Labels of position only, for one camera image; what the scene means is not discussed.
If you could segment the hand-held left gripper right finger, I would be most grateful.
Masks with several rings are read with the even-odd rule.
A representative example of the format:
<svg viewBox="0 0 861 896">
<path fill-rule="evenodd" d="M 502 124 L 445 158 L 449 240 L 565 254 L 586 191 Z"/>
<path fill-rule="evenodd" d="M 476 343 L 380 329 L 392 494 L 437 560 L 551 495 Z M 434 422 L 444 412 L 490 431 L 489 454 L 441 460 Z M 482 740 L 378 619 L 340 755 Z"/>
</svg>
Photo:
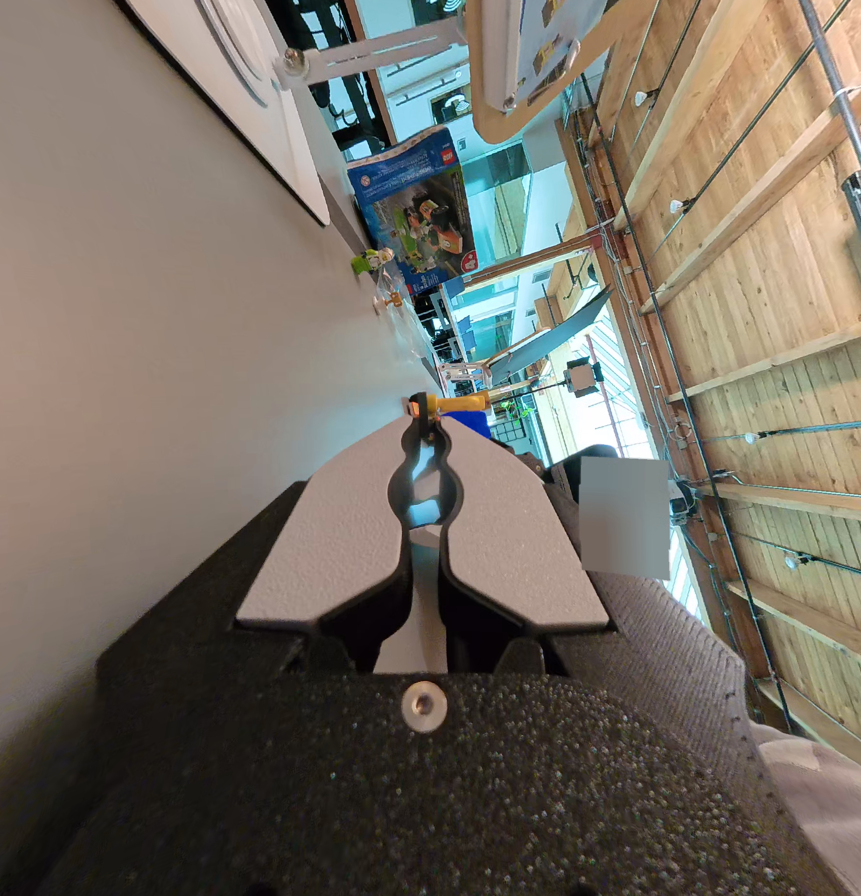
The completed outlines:
<svg viewBox="0 0 861 896">
<path fill-rule="evenodd" d="M 463 638 L 601 631 L 609 614 L 541 480 L 458 420 L 437 426 L 443 519 L 438 599 Z"/>
</svg>

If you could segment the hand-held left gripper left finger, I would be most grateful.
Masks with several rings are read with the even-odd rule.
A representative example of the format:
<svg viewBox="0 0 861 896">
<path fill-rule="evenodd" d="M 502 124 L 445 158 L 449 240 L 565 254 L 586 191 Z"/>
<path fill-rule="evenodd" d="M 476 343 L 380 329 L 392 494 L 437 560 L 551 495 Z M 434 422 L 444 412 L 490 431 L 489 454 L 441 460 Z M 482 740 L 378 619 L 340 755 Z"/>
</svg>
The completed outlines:
<svg viewBox="0 0 861 896">
<path fill-rule="evenodd" d="M 414 423 L 399 417 L 315 472 L 238 609 L 241 626 L 402 628 L 413 602 Z"/>
</svg>

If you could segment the small yellow lego piece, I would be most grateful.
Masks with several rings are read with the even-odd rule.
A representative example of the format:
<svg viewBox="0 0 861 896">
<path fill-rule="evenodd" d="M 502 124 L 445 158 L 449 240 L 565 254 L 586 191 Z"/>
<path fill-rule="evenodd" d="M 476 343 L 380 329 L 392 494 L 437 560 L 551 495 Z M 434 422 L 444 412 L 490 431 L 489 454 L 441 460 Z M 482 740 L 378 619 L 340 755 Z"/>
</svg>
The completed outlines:
<svg viewBox="0 0 861 896">
<path fill-rule="evenodd" d="M 427 393 L 427 413 L 430 416 L 438 417 L 459 412 L 480 412 L 485 415 L 490 409 L 490 396 L 486 391 L 457 397 L 443 397 Z"/>
</svg>

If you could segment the white booklet stand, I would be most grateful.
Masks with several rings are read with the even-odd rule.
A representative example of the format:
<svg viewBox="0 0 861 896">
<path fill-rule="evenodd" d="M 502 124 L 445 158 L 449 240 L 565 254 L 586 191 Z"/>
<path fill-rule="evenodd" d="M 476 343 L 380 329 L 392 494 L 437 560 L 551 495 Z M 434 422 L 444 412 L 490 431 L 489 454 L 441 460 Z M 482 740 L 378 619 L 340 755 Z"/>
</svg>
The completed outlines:
<svg viewBox="0 0 861 896">
<path fill-rule="evenodd" d="M 510 113 L 489 105 L 484 90 L 486 2 L 460 2 L 439 21 L 360 39 L 338 48 L 289 49 L 275 41 L 256 2 L 125 2 L 153 38 L 322 227 L 331 224 L 323 186 L 301 124 L 294 90 L 368 73 L 454 47 L 469 51 L 473 127 L 488 144 L 520 132 L 586 69 L 632 30 L 645 28 L 655 2 L 606 4 L 574 61 Z"/>
</svg>

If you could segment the lego instruction booklet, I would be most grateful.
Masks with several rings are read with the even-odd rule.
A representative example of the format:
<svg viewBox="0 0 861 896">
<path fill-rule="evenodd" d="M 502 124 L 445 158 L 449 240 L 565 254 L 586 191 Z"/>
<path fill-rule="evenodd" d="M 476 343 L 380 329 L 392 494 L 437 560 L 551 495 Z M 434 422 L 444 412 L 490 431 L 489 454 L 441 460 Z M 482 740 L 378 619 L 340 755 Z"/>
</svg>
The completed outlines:
<svg viewBox="0 0 861 896">
<path fill-rule="evenodd" d="M 506 114 L 574 61 L 605 1 L 503 1 L 483 7 L 484 90 Z"/>
</svg>

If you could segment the blue lego set box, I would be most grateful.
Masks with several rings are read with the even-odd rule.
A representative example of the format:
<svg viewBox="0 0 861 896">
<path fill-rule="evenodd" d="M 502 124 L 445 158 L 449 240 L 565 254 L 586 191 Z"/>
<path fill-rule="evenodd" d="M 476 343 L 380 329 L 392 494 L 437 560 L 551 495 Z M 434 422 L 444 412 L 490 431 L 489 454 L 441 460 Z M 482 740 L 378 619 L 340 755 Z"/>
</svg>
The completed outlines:
<svg viewBox="0 0 861 896">
<path fill-rule="evenodd" d="M 479 270 L 455 142 L 433 126 L 346 172 L 377 249 L 389 249 L 412 295 Z"/>
</svg>

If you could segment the blue plastic bin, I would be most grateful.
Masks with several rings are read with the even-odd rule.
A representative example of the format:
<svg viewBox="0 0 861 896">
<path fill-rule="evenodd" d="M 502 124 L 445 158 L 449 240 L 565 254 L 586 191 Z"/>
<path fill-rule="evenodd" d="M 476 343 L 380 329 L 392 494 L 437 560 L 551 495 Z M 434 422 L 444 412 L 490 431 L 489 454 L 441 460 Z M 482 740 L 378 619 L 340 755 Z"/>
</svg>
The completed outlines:
<svg viewBox="0 0 861 896">
<path fill-rule="evenodd" d="M 483 410 L 455 410 L 447 411 L 440 417 L 441 420 L 457 421 L 469 428 L 474 433 L 491 440 L 492 431 L 487 414 Z"/>
</svg>

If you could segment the studio light panel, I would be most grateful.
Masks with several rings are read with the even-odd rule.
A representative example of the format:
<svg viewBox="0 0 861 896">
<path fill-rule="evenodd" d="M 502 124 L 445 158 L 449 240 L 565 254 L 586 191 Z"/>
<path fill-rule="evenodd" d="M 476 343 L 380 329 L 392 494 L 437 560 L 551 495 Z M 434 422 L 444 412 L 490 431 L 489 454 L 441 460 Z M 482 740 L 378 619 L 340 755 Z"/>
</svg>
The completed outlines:
<svg viewBox="0 0 861 896">
<path fill-rule="evenodd" d="M 582 398 L 599 392 L 604 383 L 600 362 L 590 357 L 570 360 L 564 373 L 564 384 L 574 397 Z"/>
</svg>

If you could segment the tall black panel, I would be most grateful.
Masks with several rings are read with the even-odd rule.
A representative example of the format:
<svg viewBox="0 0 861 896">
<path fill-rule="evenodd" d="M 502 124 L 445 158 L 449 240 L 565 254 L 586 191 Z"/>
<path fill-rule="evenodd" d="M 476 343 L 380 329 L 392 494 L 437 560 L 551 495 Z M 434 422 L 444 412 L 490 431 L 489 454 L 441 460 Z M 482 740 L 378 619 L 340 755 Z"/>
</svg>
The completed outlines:
<svg viewBox="0 0 861 896">
<path fill-rule="evenodd" d="M 537 363 L 551 351 L 569 342 L 575 335 L 592 327 L 602 314 L 612 293 L 613 287 L 601 290 L 570 318 L 554 328 L 540 330 L 485 361 L 483 365 L 490 371 L 490 388 L 507 384 L 511 376 Z"/>
</svg>

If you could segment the clear plastic bag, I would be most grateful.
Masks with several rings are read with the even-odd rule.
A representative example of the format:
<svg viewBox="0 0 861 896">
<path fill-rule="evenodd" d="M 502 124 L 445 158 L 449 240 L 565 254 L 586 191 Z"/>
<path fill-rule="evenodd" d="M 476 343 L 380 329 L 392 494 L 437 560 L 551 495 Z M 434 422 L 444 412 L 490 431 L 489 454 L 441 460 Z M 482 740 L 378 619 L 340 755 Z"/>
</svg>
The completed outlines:
<svg viewBox="0 0 861 896">
<path fill-rule="evenodd" d="M 435 355 L 432 342 L 424 325 L 419 320 L 402 276 L 384 268 L 376 277 L 376 285 L 378 284 L 398 289 L 404 300 L 403 308 L 384 309 L 378 317 L 389 325 L 392 332 L 401 339 L 403 344 L 408 346 L 416 357 L 424 357 L 428 361 L 433 362 Z"/>
</svg>

